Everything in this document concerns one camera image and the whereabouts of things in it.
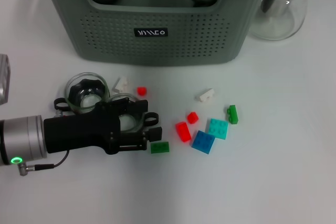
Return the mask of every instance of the small red lego brick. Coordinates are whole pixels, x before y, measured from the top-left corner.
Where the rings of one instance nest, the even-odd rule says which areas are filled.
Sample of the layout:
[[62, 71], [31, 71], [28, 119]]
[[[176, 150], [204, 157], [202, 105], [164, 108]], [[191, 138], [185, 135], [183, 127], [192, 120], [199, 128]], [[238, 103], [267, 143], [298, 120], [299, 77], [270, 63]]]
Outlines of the small red lego brick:
[[191, 140], [190, 132], [186, 122], [176, 124], [176, 131], [182, 142]]
[[187, 120], [190, 124], [194, 124], [198, 121], [198, 116], [196, 114], [196, 112], [191, 112], [188, 116], [187, 116]]
[[147, 94], [147, 88], [146, 87], [138, 87], [137, 89], [138, 95], [144, 96]]

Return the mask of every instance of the green led light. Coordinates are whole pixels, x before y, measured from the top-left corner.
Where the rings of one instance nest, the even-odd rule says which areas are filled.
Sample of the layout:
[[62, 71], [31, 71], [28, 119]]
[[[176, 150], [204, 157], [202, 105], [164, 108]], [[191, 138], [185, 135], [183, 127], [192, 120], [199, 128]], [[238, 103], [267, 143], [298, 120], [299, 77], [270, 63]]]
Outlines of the green led light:
[[12, 164], [19, 164], [22, 163], [23, 159], [20, 157], [13, 157], [12, 160], [10, 161]]

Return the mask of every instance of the blue lego brick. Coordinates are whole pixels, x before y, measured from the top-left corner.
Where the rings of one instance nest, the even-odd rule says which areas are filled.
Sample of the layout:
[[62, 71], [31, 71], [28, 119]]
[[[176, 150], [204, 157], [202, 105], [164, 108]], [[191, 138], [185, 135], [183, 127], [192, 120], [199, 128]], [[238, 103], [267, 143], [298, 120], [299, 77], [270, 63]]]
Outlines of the blue lego brick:
[[198, 131], [195, 140], [193, 142], [192, 148], [209, 154], [211, 147], [215, 141], [215, 137], [209, 134], [206, 134], [202, 131]]
[[228, 122], [211, 119], [208, 134], [215, 136], [216, 138], [226, 139], [228, 126]]

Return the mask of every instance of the perforated basket wall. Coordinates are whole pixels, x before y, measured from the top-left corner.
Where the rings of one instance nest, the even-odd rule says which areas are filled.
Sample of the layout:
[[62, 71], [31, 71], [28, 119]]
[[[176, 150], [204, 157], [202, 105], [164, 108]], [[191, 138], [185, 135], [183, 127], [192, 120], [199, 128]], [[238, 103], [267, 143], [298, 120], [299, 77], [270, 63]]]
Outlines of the perforated basket wall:
[[[218, 0], [215, 5], [202, 8], [52, 1], [80, 56], [117, 63], [173, 66], [234, 59], [261, 0]], [[135, 28], [167, 28], [168, 36], [136, 37]]]

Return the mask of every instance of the basket label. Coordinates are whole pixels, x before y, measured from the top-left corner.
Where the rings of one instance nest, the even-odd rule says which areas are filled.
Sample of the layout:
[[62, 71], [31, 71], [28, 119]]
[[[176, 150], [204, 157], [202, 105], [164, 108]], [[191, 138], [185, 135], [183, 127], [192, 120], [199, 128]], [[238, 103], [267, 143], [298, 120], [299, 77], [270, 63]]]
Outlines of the basket label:
[[168, 28], [135, 28], [136, 37], [167, 37]]

